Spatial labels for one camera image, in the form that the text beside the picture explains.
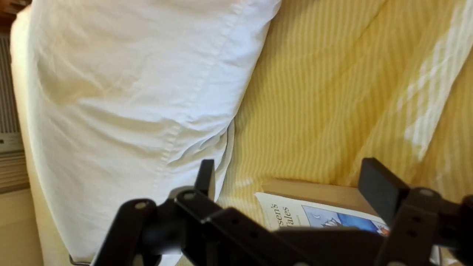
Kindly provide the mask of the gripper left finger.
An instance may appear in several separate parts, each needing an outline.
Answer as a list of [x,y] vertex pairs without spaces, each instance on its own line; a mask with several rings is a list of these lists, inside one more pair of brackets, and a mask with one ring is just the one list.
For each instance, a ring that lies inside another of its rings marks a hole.
[[123,203],[92,266],[163,266],[163,256],[173,252],[193,266],[308,266],[282,237],[218,206],[214,186],[214,160],[203,160],[195,184],[172,190],[164,203]]

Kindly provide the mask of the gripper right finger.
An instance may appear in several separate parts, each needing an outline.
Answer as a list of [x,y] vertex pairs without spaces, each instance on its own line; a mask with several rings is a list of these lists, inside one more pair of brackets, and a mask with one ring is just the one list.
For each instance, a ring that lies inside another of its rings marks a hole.
[[434,246],[473,266],[473,195],[457,204],[430,188],[410,188],[376,158],[362,160],[358,190],[390,229],[375,266],[433,266]]

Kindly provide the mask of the paperback book with blue picture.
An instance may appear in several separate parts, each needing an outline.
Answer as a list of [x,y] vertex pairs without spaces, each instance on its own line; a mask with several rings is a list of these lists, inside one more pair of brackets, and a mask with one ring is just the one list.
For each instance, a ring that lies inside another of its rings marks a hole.
[[[303,184],[302,189],[315,196],[336,195],[353,203],[365,200],[351,188]],[[308,266],[375,266],[378,251],[390,233],[375,211],[368,214],[264,192],[256,197],[267,225],[313,257]]]

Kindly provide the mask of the white pillow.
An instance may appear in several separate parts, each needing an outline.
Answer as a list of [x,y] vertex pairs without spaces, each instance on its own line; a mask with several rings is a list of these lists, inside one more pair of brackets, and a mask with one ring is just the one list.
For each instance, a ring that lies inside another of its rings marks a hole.
[[162,203],[215,161],[282,0],[33,0],[29,131],[73,259],[89,262],[125,201]]

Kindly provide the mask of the yellow striped bed cover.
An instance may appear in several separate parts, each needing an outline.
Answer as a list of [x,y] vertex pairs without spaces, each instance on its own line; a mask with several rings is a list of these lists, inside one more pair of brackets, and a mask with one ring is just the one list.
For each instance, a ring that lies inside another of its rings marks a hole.
[[267,180],[355,186],[363,158],[473,195],[473,0],[282,0],[217,203],[264,223]]

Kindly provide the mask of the cream mattress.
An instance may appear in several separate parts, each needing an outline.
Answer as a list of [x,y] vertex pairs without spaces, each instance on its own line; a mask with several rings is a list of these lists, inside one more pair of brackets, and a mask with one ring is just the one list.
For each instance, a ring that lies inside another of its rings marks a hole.
[[16,99],[18,119],[24,146],[29,185],[33,199],[34,217],[37,224],[39,242],[44,266],[73,266],[69,253],[59,236],[52,219],[37,175],[38,167],[32,153],[31,136],[28,129],[30,114],[30,93],[27,88],[27,39],[31,9],[25,7],[17,13],[10,31],[10,54],[13,89]]

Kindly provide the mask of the brown wooden headboard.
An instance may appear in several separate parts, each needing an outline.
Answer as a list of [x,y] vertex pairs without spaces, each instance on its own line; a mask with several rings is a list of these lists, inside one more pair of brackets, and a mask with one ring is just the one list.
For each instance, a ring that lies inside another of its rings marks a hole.
[[0,0],[0,33],[10,33],[17,13],[31,4],[32,0]]

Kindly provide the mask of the wall air conditioning unit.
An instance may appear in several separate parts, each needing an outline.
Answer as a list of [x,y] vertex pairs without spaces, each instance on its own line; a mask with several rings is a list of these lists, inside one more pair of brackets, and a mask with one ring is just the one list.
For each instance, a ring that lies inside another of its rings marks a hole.
[[0,195],[29,187],[11,69],[10,36],[0,33]]

